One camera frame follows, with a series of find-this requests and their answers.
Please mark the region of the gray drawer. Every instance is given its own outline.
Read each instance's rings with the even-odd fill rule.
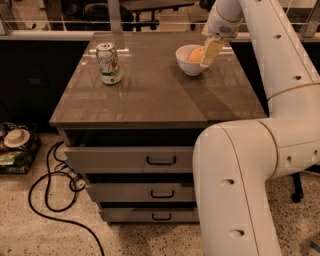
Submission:
[[[86,189],[94,202],[196,201],[193,184],[89,184]]]
[[[197,208],[102,208],[101,218],[111,223],[198,223]]]
[[[193,147],[67,147],[77,173],[192,173]]]

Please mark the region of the speckled floor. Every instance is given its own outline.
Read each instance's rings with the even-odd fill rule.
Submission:
[[[27,175],[0,176],[0,255],[100,255],[93,237],[86,230],[36,215],[28,205],[32,184],[46,173],[46,154],[60,137],[41,134],[42,147]],[[51,166],[56,162],[51,159]],[[320,177],[302,173],[305,198],[301,203],[290,199],[291,178],[267,183],[276,230],[283,256],[318,256],[320,246]],[[103,222],[98,207],[82,191],[67,212],[49,213],[44,207],[45,181],[35,189],[36,209],[50,216],[80,222],[98,236],[105,255],[204,255],[200,227],[194,225],[112,225]],[[53,207],[63,207],[72,194],[68,181],[54,177],[50,193]]]

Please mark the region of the cable on floor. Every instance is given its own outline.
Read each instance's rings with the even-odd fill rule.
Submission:
[[[53,220],[53,221],[59,221],[59,222],[63,222],[63,223],[69,223],[69,224],[73,224],[73,225],[76,225],[76,226],[79,226],[79,227],[82,227],[84,229],[86,229],[95,239],[95,241],[97,242],[98,246],[99,246],[99,249],[100,249],[100,252],[101,252],[101,255],[104,256],[104,251],[103,251],[103,248],[101,246],[101,243],[98,239],[98,237],[96,236],[96,234],[90,229],[88,228],[87,226],[79,223],[79,222],[76,222],[76,221],[72,221],[72,220],[65,220],[65,219],[60,219],[60,218],[56,218],[56,217],[52,217],[52,216],[48,216],[48,215],[45,215],[41,212],[39,212],[38,210],[35,209],[35,207],[33,206],[32,204],[32,193],[33,193],[33,190],[35,189],[35,187],[44,179],[47,179],[47,185],[46,185],[46,191],[45,191],[45,198],[44,198],[44,201],[45,201],[45,205],[46,207],[52,211],[52,212],[63,212],[63,211],[66,211],[68,210],[69,208],[71,208],[74,203],[76,202],[77,198],[78,198],[78,195],[79,195],[79,192],[82,191],[85,186],[83,185],[82,187],[80,188],[77,188],[77,182],[81,179],[81,176],[77,175],[76,177],[72,177],[69,173],[63,171],[64,169],[68,168],[70,169],[71,171],[73,171],[70,166],[68,165],[68,163],[64,160],[61,160],[57,157],[57,150],[58,148],[63,144],[63,141],[61,142],[58,142],[56,144],[54,144],[48,151],[47,153],[47,157],[46,157],[46,165],[47,165],[47,171],[48,173],[41,176],[31,187],[30,191],[29,191],[29,195],[28,195],[28,203],[29,203],[29,206],[30,208],[38,215],[40,215],[41,217],[43,218],[46,218],[46,219],[49,219],[49,220]],[[54,171],[51,172],[51,169],[50,169],[50,162],[49,162],[49,158],[50,158],[50,155],[51,153],[53,154],[53,157],[56,161],[59,162],[59,164],[54,168]],[[50,187],[51,187],[51,177],[52,176],[65,176],[67,177],[70,182],[69,182],[69,188],[70,190],[74,193],[74,196],[73,196],[73,199],[72,201],[66,206],[66,207],[63,207],[61,209],[54,209],[53,207],[50,206],[49,204],[49,194],[50,194]]]

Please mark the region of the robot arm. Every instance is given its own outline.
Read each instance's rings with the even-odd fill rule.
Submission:
[[[244,16],[269,118],[207,128],[193,171],[205,254],[280,256],[265,181],[320,160],[319,75],[277,0],[217,0],[207,27],[235,36]]]

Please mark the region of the soda can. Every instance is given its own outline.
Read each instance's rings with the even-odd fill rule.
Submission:
[[[96,57],[100,66],[102,82],[115,84],[120,81],[120,66],[117,49],[113,43],[99,44],[96,48]]]

